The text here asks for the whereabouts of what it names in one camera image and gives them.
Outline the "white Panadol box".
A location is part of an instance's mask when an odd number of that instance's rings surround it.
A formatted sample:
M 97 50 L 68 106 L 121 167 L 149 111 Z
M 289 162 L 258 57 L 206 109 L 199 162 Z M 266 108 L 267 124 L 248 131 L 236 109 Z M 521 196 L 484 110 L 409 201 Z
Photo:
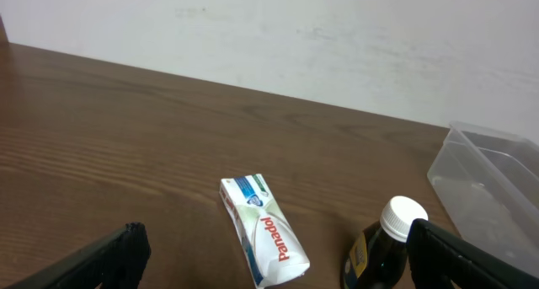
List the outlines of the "white Panadol box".
M 310 260 L 262 174 L 222 179 L 219 194 L 257 288 L 305 274 Z

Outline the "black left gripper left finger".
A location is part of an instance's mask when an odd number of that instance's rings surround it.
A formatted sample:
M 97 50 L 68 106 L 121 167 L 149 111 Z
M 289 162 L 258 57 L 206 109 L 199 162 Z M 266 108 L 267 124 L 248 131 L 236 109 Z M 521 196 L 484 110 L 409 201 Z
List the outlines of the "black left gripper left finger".
M 9 289 L 137 289 L 151 247 L 143 223 L 131 222 Z

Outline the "dark bottle with white cap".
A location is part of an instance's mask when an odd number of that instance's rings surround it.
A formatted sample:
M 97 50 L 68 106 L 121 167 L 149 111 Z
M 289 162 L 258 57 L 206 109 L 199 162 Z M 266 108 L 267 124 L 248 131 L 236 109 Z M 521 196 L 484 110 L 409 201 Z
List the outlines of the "dark bottle with white cap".
M 408 253 L 406 242 L 412 223 L 428 218 L 426 210 L 406 196 L 394 196 L 380 218 L 365 228 L 344 257 L 344 289 L 392 288 L 401 279 Z

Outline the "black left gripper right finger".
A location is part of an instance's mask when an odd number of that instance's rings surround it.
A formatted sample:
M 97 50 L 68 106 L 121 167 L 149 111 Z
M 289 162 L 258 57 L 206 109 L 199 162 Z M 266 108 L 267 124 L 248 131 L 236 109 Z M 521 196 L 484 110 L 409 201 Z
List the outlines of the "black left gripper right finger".
M 406 247 L 417 289 L 538 289 L 535 276 L 424 219 L 413 221 Z

